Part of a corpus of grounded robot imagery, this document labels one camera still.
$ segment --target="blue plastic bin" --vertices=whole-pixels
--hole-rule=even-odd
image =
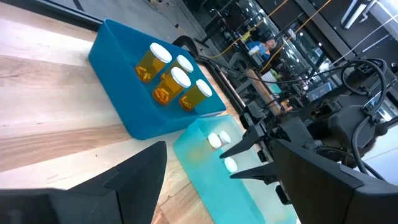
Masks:
[[[134,71],[153,42],[164,46],[173,58],[183,55],[192,63],[194,71],[189,75],[192,83],[203,79],[209,84],[186,50],[106,19],[88,59],[132,137],[145,140],[185,129],[199,117],[216,116],[226,110],[213,88],[213,96],[190,112],[179,105],[180,96],[167,106],[158,104],[152,91],[159,84],[160,75],[150,83],[142,83]]]

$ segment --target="wooden surface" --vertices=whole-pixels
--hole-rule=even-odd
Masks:
[[[182,132],[148,141],[126,132],[87,61],[94,32],[4,3],[0,30],[0,188],[69,189],[164,140],[153,223],[213,223],[172,150]]]

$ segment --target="yellow cable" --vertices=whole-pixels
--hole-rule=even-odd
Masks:
[[[325,6],[327,6],[331,1],[332,1],[332,0],[328,0],[326,3],[324,3],[324,5],[323,5],[321,8],[319,8],[317,12],[315,12],[309,19],[307,19],[307,21],[305,21],[305,22],[303,23],[302,26],[300,26],[300,27],[296,30],[296,32],[294,32],[294,34],[297,34],[308,22],[310,22],[310,21],[312,20],[312,18],[313,18],[314,16],[316,16],[316,15],[317,15]],[[287,40],[290,40],[290,39],[292,39],[292,38],[293,38],[293,35],[290,35],[290,37],[289,37]],[[262,73],[262,72],[267,68],[267,66],[271,63],[272,59],[274,59],[274,57],[280,52],[280,50],[282,50],[282,49],[285,47],[285,45],[286,45],[286,44],[284,43],[284,44],[279,48],[279,50],[268,60],[266,66],[264,66],[264,68],[261,69],[260,73]]]
[[[264,22],[264,19],[267,19],[268,17],[272,16],[275,12],[277,12],[284,4],[287,3],[288,0],[285,0],[284,2],[282,2],[282,4],[280,4],[278,7],[276,7],[276,9],[274,9],[269,15],[267,15],[265,18],[263,18],[262,21],[260,21],[258,24],[256,24],[252,29],[250,29],[248,32],[251,32],[252,30],[254,30],[255,28],[257,28],[259,25],[261,25]],[[189,36],[183,29],[181,29],[181,27],[178,27],[179,30],[181,30],[186,36]],[[217,58],[223,54],[225,54],[225,52],[227,52],[236,42],[238,42],[241,38],[238,38],[237,40],[235,40],[229,47],[227,47],[227,49],[225,49],[223,52],[221,52],[218,55],[215,56],[208,56],[205,51],[202,51],[203,54],[205,55],[206,58]]]

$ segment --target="teal plastic bin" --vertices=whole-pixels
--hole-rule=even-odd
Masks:
[[[213,151],[206,137],[221,131],[226,131],[232,142]],[[175,142],[174,151],[215,223],[295,224],[293,206],[280,202],[275,192],[277,184],[229,178],[220,155],[242,140],[242,135],[232,116],[200,118]],[[232,158],[238,171],[262,165],[253,148]]]
[[[165,47],[173,58],[183,55],[191,62],[194,67],[189,74],[192,83],[202,79],[211,86],[186,50],[106,19],[99,28],[88,59],[132,137],[145,140],[185,129],[197,118],[215,116],[226,110],[212,87],[213,96],[193,111],[180,107],[178,99],[183,93],[167,106],[158,104],[152,91],[159,84],[160,75],[150,83],[142,83],[134,71],[153,42]]]

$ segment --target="white bottle cap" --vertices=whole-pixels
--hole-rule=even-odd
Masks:
[[[193,72],[193,66],[186,57],[179,55],[177,56],[177,61],[181,65],[181,67],[185,69],[185,71],[187,71],[188,73]]]
[[[236,165],[236,162],[231,157],[225,158],[224,164],[230,173],[235,173],[238,171],[238,165]]]
[[[206,96],[206,97],[211,97],[213,95],[213,92],[209,85],[203,80],[198,80],[197,81],[197,86],[199,90]]]
[[[188,88],[191,86],[191,80],[188,75],[178,67],[172,68],[173,79],[182,87]]]
[[[150,51],[162,62],[170,63],[173,59],[172,55],[169,53],[166,48],[161,46],[158,43],[152,43],[150,46]]]
[[[228,133],[225,131],[220,132],[220,139],[224,144],[229,144],[231,143],[231,138]]]
[[[221,140],[215,133],[209,134],[207,140],[213,148],[218,149],[221,147]]]

